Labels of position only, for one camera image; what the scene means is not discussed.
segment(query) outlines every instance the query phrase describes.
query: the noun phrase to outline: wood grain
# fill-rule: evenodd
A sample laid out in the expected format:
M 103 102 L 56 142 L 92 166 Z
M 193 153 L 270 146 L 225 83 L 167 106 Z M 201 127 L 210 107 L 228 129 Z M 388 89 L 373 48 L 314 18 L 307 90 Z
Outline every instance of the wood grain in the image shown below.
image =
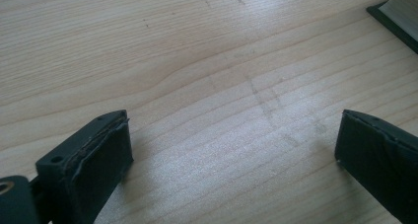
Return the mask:
M 397 223 L 333 158 L 343 109 L 418 134 L 383 0 L 0 0 L 0 177 L 127 109 L 97 223 Z

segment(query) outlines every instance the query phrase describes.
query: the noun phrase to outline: wooden surface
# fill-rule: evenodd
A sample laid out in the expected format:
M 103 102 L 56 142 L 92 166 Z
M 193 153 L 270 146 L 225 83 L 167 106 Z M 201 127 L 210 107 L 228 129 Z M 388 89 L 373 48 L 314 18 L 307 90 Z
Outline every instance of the wooden surface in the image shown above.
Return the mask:
M 96 223 L 397 223 L 334 161 L 343 109 L 418 134 L 383 0 L 0 0 L 0 177 L 127 109 Z

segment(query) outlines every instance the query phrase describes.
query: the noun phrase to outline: light wooden board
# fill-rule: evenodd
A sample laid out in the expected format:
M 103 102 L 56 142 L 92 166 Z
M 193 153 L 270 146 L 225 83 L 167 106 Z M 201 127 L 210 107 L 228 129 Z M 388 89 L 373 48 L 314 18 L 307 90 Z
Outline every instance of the light wooden board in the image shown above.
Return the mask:
M 127 109 L 96 223 L 397 223 L 333 158 L 343 109 L 418 134 L 383 0 L 0 0 L 0 177 Z

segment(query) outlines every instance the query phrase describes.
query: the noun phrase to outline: screw hole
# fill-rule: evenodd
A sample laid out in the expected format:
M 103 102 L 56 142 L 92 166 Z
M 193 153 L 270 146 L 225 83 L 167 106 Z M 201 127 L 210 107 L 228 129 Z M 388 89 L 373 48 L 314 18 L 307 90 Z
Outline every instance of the screw hole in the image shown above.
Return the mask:
M 0 195 L 8 192 L 15 185 L 13 182 L 2 182 L 0 183 Z
M 52 158 L 51 159 L 51 162 L 52 163 L 59 163 L 59 162 L 61 162 L 63 160 L 63 158 L 62 157 L 54 157 L 54 158 Z

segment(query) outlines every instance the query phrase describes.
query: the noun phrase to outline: black plastic piece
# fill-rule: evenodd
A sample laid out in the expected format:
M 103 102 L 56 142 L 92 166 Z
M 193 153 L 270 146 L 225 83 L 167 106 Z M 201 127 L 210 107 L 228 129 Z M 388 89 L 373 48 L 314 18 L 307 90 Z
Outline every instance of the black plastic piece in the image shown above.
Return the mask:
M 390 30 L 395 36 L 402 40 L 406 45 L 408 45 L 415 53 L 418 53 L 418 41 L 410 36 L 406 31 L 404 31 L 400 26 L 398 26 L 394 21 L 392 21 L 387 15 L 385 15 L 379 7 L 385 4 L 383 2 L 379 5 L 371 6 L 367 8 L 367 12 L 372 15 L 376 20 L 378 20 L 383 26 Z
M 132 162 L 126 111 L 99 116 L 38 160 L 30 183 L 2 179 L 15 185 L 0 191 L 0 223 L 94 223 Z
M 377 117 L 345 110 L 335 158 L 402 223 L 418 223 L 418 138 Z

